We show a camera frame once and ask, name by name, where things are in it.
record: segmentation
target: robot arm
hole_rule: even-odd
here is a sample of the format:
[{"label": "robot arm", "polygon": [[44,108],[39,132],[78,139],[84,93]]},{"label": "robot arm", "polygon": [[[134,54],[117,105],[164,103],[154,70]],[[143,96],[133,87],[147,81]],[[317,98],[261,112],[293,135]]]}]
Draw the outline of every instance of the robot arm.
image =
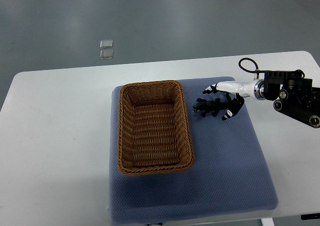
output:
[{"label": "robot arm", "polygon": [[[241,66],[241,62],[249,60],[256,70],[250,71]],[[235,116],[242,105],[244,97],[256,100],[274,101],[276,111],[313,128],[320,128],[320,88],[312,87],[312,79],[305,78],[304,72],[259,70],[257,63],[251,58],[242,58],[239,67],[248,73],[256,74],[253,82],[222,81],[210,85],[202,93],[211,94],[218,91],[235,94],[222,120]],[[264,80],[259,79],[264,73]]]}]

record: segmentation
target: blue cushion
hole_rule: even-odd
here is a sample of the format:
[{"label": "blue cushion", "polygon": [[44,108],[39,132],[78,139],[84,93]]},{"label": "blue cushion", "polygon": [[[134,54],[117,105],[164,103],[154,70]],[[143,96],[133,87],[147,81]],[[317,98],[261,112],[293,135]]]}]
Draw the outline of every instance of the blue cushion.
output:
[{"label": "blue cushion", "polygon": [[118,170],[121,86],[114,89],[109,161],[109,210],[113,224],[160,223],[277,207],[277,194],[246,106],[225,121],[225,110],[217,117],[192,112],[197,98],[227,101],[225,93],[202,91],[209,85],[231,80],[234,79],[179,80],[185,92],[195,163],[186,172],[147,176],[125,176]]}]

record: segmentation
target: concrete floor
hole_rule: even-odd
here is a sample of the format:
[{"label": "concrete floor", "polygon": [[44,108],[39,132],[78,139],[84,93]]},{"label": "concrete floor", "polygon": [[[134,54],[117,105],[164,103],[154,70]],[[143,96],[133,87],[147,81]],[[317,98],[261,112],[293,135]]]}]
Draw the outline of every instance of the concrete floor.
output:
[{"label": "concrete floor", "polygon": [[[104,39],[112,59],[100,59]],[[0,0],[0,108],[23,71],[300,50],[320,65],[319,49],[320,0]]]}]

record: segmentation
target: wicker basket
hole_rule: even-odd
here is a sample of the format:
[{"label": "wicker basket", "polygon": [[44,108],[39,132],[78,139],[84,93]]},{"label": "wicker basket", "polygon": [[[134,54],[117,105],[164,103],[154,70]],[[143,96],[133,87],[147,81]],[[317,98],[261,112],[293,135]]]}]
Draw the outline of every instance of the wicker basket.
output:
[{"label": "wicker basket", "polygon": [[118,159],[121,173],[178,173],[195,162],[186,98],[175,80],[126,84],[119,96]]}]

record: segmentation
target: white table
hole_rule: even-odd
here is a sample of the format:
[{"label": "white table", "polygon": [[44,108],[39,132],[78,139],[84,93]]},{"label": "white table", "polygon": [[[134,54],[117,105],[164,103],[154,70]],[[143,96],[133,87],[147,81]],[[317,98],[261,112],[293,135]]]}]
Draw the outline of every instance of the white table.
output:
[{"label": "white table", "polygon": [[[261,70],[301,69],[320,87],[319,66],[305,51],[17,74],[0,112],[0,225],[109,225],[112,90],[133,82],[218,76],[250,82],[254,75],[238,68],[243,57],[254,59]],[[320,212],[320,129],[276,112],[272,101],[247,98],[246,106],[278,207],[165,225]]]}]

